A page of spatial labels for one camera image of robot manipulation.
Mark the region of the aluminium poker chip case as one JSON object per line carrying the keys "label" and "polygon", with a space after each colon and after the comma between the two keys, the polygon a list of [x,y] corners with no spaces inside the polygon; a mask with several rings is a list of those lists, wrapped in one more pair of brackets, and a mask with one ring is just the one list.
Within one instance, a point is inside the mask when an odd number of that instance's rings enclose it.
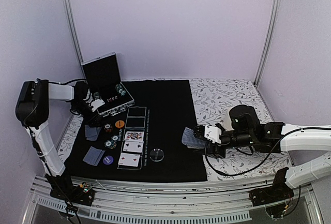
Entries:
{"label": "aluminium poker chip case", "polygon": [[[98,92],[101,99],[105,102],[103,106],[96,110],[99,115],[102,117],[109,115],[115,116],[121,112],[125,112],[129,107],[134,105],[134,98],[122,83],[116,53],[112,52],[101,57],[90,59],[89,61],[83,62],[81,65],[92,96],[95,92]],[[122,84],[126,90],[125,96],[121,96],[117,93],[115,89],[117,84]],[[107,102],[108,98],[114,96],[117,96],[118,100]]]}

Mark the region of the green white poker chip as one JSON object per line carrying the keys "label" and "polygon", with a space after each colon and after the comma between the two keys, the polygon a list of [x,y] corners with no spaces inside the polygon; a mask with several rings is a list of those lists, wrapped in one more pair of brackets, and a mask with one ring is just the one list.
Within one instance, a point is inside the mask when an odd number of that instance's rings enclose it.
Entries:
{"label": "green white poker chip", "polygon": [[114,148],[116,148],[116,142],[114,142],[112,140],[107,140],[107,141],[105,141],[104,146],[109,149],[114,149]]}
{"label": "green white poker chip", "polygon": [[118,141],[120,140],[120,138],[119,138],[118,135],[113,135],[113,136],[111,137],[111,140],[112,140],[113,142],[118,142]]}

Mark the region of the blue playing card deck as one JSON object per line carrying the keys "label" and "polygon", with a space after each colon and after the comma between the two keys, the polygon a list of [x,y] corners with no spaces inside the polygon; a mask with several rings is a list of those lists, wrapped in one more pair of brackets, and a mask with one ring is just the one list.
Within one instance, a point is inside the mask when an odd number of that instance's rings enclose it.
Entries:
{"label": "blue playing card deck", "polygon": [[206,141],[196,138],[193,129],[185,127],[182,134],[182,144],[188,148],[203,149]]}

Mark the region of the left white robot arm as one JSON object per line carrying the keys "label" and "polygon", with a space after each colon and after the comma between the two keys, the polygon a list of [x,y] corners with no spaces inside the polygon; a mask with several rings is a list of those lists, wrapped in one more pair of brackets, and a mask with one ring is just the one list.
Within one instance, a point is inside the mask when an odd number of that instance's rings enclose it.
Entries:
{"label": "left white robot arm", "polygon": [[75,112],[93,123],[100,117],[97,110],[104,105],[104,101],[100,97],[93,97],[84,80],[78,80],[74,86],[46,79],[23,83],[16,104],[16,117],[30,135],[45,172],[57,177],[64,173],[65,165],[49,131],[50,100],[69,102]]}

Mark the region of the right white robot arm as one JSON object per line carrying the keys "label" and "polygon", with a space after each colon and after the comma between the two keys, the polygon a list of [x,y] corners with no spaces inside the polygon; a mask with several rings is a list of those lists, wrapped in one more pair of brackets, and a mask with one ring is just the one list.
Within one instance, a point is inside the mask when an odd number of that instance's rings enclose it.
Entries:
{"label": "right white robot arm", "polygon": [[298,126],[283,122],[261,124],[254,107],[238,105],[228,111],[232,130],[220,124],[198,126],[195,136],[206,141],[206,155],[225,157],[229,148],[252,146],[270,155],[289,151],[323,151],[318,158],[302,165],[277,171],[274,185],[268,189],[271,201],[279,201],[288,188],[319,180],[330,175],[330,126]]}

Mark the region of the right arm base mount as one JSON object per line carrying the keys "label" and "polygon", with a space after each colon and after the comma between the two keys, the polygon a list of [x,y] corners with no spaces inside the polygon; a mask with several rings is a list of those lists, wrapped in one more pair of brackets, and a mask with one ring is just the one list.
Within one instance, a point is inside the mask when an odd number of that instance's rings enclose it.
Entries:
{"label": "right arm base mount", "polygon": [[284,203],[281,206],[271,206],[266,208],[267,214],[274,219],[282,218],[286,215],[289,205],[294,197],[293,189],[285,184],[285,175],[288,170],[288,167],[278,170],[271,186],[256,188],[249,191],[249,199],[251,200],[253,206],[289,200],[288,203]]}

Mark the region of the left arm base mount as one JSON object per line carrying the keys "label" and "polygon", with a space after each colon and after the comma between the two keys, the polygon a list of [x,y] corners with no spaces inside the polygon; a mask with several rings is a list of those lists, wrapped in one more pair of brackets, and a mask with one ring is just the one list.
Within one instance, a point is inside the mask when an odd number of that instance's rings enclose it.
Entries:
{"label": "left arm base mount", "polygon": [[46,179],[51,185],[51,197],[64,200],[66,203],[92,206],[95,191],[91,184],[82,182],[75,186],[71,176],[67,174],[56,177],[46,174]]}

